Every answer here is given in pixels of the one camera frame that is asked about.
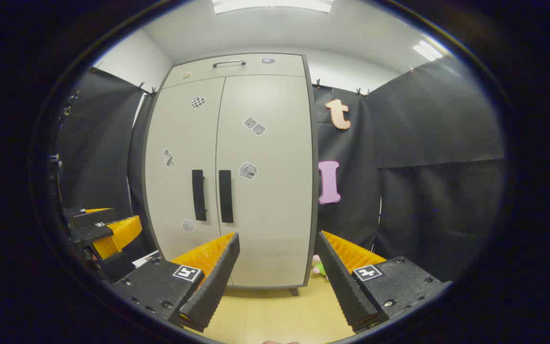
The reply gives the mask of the grey cabinet door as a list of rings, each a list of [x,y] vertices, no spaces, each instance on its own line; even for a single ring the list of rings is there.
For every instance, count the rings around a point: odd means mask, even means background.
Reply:
[[[147,132],[146,213],[161,256],[172,261],[221,236],[216,139],[224,78],[161,90]],[[203,170],[207,221],[196,220],[191,171]]]
[[[314,207],[314,143],[306,79],[227,77],[218,116],[216,178],[232,172],[233,224],[240,254],[235,288],[304,284]]]

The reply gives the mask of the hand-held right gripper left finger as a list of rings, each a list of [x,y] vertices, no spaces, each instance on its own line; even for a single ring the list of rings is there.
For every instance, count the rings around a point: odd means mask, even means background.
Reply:
[[[229,233],[172,261],[150,258],[111,290],[151,318],[203,332],[220,305],[239,253],[239,235]]]

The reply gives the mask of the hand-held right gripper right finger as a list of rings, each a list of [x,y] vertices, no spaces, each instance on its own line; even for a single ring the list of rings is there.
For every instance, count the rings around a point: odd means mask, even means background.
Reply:
[[[384,259],[321,231],[315,250],[347,324],[355,333],[393,322],[450,287],[406,257]]]

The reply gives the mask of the black backdrop cloth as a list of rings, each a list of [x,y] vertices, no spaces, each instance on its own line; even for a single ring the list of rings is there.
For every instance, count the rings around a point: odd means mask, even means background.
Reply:
[[[144,215],[140,151],[155,95],[103,71],[87,72],[78,89],[55,147],[63,206]],[[495,111],[473,74],[446,57],[365,97],[313,91],[318,157],[339,163],[342,196],[318,206],[317,229],[458,279],[492,231],[506,176]],[[349,131],[329,121],[334,99],[351,106]]]

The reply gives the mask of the grey double-door shoe cabinet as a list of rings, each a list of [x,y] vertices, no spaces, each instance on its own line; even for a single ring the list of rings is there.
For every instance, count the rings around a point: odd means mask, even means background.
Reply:
[[[232,60],[245,60],[245,66],[228,66],[228,67],[219,67],[213,68],[212,65],[216,62],[222,61],[232,61]],[[311,85],[310,71],[308,69],[307,58],[301,54],[290,54],[290,53],[242,53],[242,54],[228,54],[222,56],[213,56],[205,57],[202,59],[195,59],[192,61],[187,61],[179,63],[170,68],[162,84],[160,85],[159,91],[156,94],[156,98],[151,106],[150,113],[147,118],[146,124],[146,136],[143,144],[142,152],[142,191],[143,191],[143,200],[144,200],[144,209],[146,212],[146,192],[144,191],[145,177],[144,177],[144,168],[145,168],[145,157],[146,157],[146,141],[147,141],[147,132],[150,125],[151,113],[153,112],[154,105],[162,89],[177,86],[181,84],[190,83],[193,81],[209,80],[213,78],[224,78],[231,76],[243,76],[243,75],[284,75],[284,76],[300,76],[306,79],[309,104],[310,104],[310,113],[312,117],[312,138],[313,138],[313,157],[314,157],[314,205],[313,205],[313,214],[312,214],[312,233],[310,238],[310,246],[308,251],[308,262],[307,262],[307,274],[306,279],[303,285],[295,288],[264,288],[264,289],[247,289],[247,290],[286,290],[293,296],[299,296],[300,289],[305,287],[308,284],[308,278],[311,270],[311,261],[314,255],[314,242],[317,228],[317,200],[318,200],[318,191],[319,191],[319,173],[318,173],[318,143],[317,143],[317,134],[315,131],[316,120],[314,115],[314,93]],[[216,178],[216,193],[218,193],[218,183]],[[219,223],[221,227],[220,220],[220,207],[218,203],[218,196],[216,195],[217,200],[217,209],[219,213]],[[153,231],[151,230],[150,218],[146,213],[146,220],[148,227],[151,231],[151,235],[154,238]],[[229,233],[223,233],[221,230],[221,237]],[[235,288],[231,284],[231,277],[227,284],[228,288],[234,288],[238,290],[246,290],[246,288]]]

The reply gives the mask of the small ceiling light panel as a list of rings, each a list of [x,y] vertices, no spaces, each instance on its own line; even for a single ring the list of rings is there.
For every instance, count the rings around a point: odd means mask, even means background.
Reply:
[[[443,55],[426,41],[419,41],[412,49],[428,61],[435,61],[443,57]]]

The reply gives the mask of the long ceiling light panel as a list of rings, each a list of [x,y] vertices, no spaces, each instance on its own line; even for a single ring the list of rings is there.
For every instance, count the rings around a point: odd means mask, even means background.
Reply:
[[[216,14],[244,9],[288,7],[330,13],[334,0],[212,0]]]

